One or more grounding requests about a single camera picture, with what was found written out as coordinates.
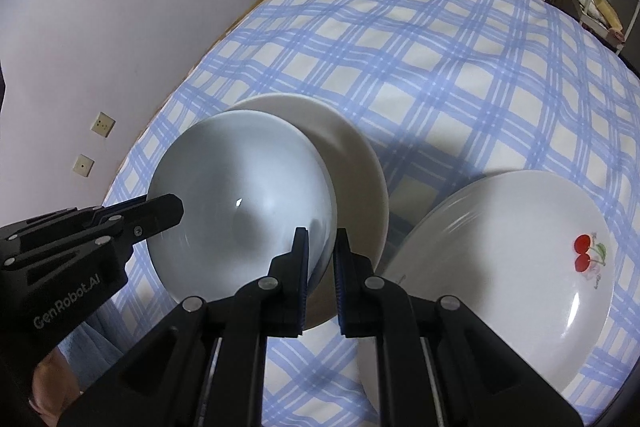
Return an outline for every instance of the blue plaid bedsheet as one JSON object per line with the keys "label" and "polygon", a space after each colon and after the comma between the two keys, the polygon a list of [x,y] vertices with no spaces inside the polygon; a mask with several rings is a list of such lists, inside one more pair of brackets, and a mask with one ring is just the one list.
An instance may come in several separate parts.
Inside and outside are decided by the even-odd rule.
{"label": "blue plaid bedsheet", "polygon": [[[193,123],[276,91],[323,100],[369,137],[390,194],[382,265],[431,208],[488,172],[543,169],[584,188],[617,248],[609,318],[564,391],[593,420],[640,354],[640,85],[623,63],[539,0],[268,0],[171,95],[105,204],[145,194]],[[127,272],[99,312],[123,349],[174,306],[146,245]],[[335,321],[270,339],[264,425],[375,425],[355,354]]]}

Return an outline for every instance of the human hand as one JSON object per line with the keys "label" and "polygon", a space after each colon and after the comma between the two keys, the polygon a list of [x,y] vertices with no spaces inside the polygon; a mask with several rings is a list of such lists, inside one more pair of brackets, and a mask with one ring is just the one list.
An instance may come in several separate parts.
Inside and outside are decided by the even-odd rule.
{"label": "human hand", "polygon": [[49,427],[80,396],[78,380],[58,348],[49,353],[33,372],[31,407]]}

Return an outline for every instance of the cream plate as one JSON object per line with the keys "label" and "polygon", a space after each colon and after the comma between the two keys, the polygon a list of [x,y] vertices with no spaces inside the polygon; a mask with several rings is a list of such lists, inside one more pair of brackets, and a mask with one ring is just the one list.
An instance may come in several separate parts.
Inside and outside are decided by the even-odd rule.
{"label": "cream plate", "polygon": [[[383,277],[421,298],[458,296],[561,392],[604,326],[613,257],[586,192],[550,172],[518,171],[479,180],[436,207]],[[372,341],[360,343],[358,365],[377,406]]]}
{"label": "cream plate", "polygon": [[[300,94],[262,94],[230,110],[268,112],[302,131],[316,147],[331,176],[338,207],[338,227],[349,234],[351,250],[378,265],[386,241],[389,201],[385,177],[369,141],[341,113]],[[306,301],[305,329],[334,317],[333,263]]]}

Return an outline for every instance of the bowl rim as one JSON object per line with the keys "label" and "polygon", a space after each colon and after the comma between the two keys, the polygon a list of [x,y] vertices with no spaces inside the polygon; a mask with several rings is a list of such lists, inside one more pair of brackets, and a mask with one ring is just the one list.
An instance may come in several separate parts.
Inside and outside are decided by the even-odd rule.
{"label": "bowl rim", "polygon": [[[336,232],[337,232],[338,208],[337,208],[337,201],[336,201],[336,198],[335,198],[334,184],[332,182],[331,175],[329,174],[329,171],[326,168],[324,160],[322,159],[322,156],[320,155],[320,153],[318,152],[316,147],[313,145],[311,140],[309,140],[308,137],[306,137],[305,134],[302,131],[300,131],[300,129],[298,129],[295,125],[289,123],[288,121],[284,120],[283,118],[280,118],[279,116],[275,116],[275,115],[270,114],[270,113],[266,113],[266,112],[258,111],[258,110],[252,110],[252,109],[238,109],[238,110],[233,110],[233,111],[222,110],[217,114],[214,114],[212,116],[208,116],[207,118],[203,118],[202,120],[197,121],[196,123],[191,125],[189,128],[187,128],[185,131],[183,131],[166,148],[166,150],[162,154],[162,157],[160,158],[160,161],[158,162],[158,165],[154,169],[153,175],[151,176],[151,181],[149,182],[149,188],[148,188],[148,191],[147,191],[147,196],[151,195],[152,198],[160,196],[160,194],[156,194],[156,195],[152,194],[152,188],[153,188],[153,185],[154,185],[154,179],[156,179],[156,173],[158,172],[158,169],[159,169],[159,167],[160,167],[160,165],[162,163],[162,160],[165,158],[165,155],[169,152],[171,147],[182,136],[184,136],[185,134],[189,133],[192,129],[194,129],[196,127],[202,127],[202,126],[204,126],[205,124],[207,124],[208,122],[210,122],[210,121],[212,121],[214,119],[221,120],[221,119],[225,118],[225,119],[228,120],[229,118],[238,118],[238,117],[242,118],[243,115],[245,115],[247,113],[251,114],[252,118],[258,118],[258,119],[262,118],[265,121],[270,120],[271,123],[274,123],[274,124],[277,124],[280,127],[286,128],[289,131],[291,131],[294,135],[296,135],[296,137],[299,138],[301,140],[301,142],[305,143],[306,149],[309,151],[311,156],[313,156],[313,158],[316,160],[316,163],[318,164],[318,167],[322,172],[322,176],[324,177],[324,182],[326,184],[326,187],[327,187],[327,190],[328,190],[328,193],[329,193],[330,206],[331,206],[330,227],[329,227],[328,237],[327,237],[327,239],[325,241],[325,244],[324,244],[324,248],[322,249],[322,252],[320,253],[320,256],[318,258],[318,261],[316,262],[316,265],[313,267],[313,269],[308,270],[308,272],[307,272],[307,281],[308,281],[307,282],[307,294],[309,295],[316,288],[316,286],[318,285],[318,283],[322,279],[322,276],[324,275],[324,272],[326,271],[327,267],[330,264],[332,253],[334,251],[335,235],[336,235]],[[151,264],[152,264],[154,270],[156,271],[156,275],[158,276],[158,279],[162,283],[162,286],[167,291],[167,293],[169,293],[169,295],[171,296],[171,298],[174,301],[180,302],[181,299],[177,299],[176,296],[174,295],[174,293],[169,288],[167,288],[166,284],[162,281],[162,278],[160,276],[158,268],[156,267],[156,263],[154,262],[154,256],[152,254],[152,248],[150,248],[149,241],[147,241],[146,243],[147,243],[147,250],[148,250],[148,253],[149,253],[149,258],[151,260]]]}
{"label": "bowl rim", "polygon": [[380,260],[382,259],[382,251],[383,251],[383,249],[384,249],[384,247],[386,245],[386,240],[387,240],[387,236],[388,236],[388,229],[389,229],[389,191],[388,191],[388,186],[386,185],[385,173],[384,173],[384,171],[382,169],[382,165],[380,163],[380,158],[378,157],[378,155],[374,151],[373,147],[371,146],[369,138],[366,136],[366,134],[363,133],[363,131],[361,131],[359,129],[359,127],[356,126],[356,124],[354,124],[349,118],[347,118],[347,116],[344,113],[342,113],[341,111],[339,111],[338,109],[336,109],[335,107],[330,105],[329,103],[326,103],[324,100],[320,100],[320,99],[318,99],[318,98],[316,98],[316,97],[314,97],[314,96],[312,96],[310,94],[304,94],[304,93],[301,93],[301,92],[265,92],[265,93],[257,93],[257,94],[248,96],[246,98],[243,98],[242,100],[238,100],[237,102],[235,102],[232,105],[230,105],[229,107],[227,107],[224,112],[251,110],[251,109],[242,109],[242,108],[236,109],[235,107],[238,106],[238,105],[241,105],[243,103],[246,103],[246,102],[251,102],[251,101],[253,101],[253,100],[257,99],[257,98],[292,98],[292,99],[303,100],[303,101],[308,102],[308,103],[314,103],[316,105],[319,105],[319,106],[329,110],[337,118],[342,120],[355,134],[358,135],[358,137],[360,138],[361,142],[366,147],[367,153],[374,160],[374,161],[371,162],[371,164],[374,165],[374,170],[376,172],[378,186],[382,188],[381,193],[382,193],[382,196],[383,196],[383,201],[382,201],[382,205],[380,206],[380,217],[382,219],[382,222],[384,223],[384,228],[383,228],[382,234],[381,234],[381,236],[383,237],[383,244],[382,244],[382,248],[380,249],[380,254],[377,254],[377,259],[375,260],[375,263],[372,263],[373,270],[375,270],[378,267],[378,264],[380,263]]}

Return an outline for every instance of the plate with cherry design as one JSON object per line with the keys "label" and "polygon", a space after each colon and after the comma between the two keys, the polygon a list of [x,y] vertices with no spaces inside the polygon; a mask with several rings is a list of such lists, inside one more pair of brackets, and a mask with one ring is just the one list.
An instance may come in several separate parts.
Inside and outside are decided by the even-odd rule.
{"label": "plate with cherry design", "polygon": [[[602,214],[578,185],[551,172],[507,172],[474,182],[434,208],[382,276],[409,295],[457,296],[562,392],[609,314],[609,237]],[[358,365],[375,405],[372,345],[360,343]]]}

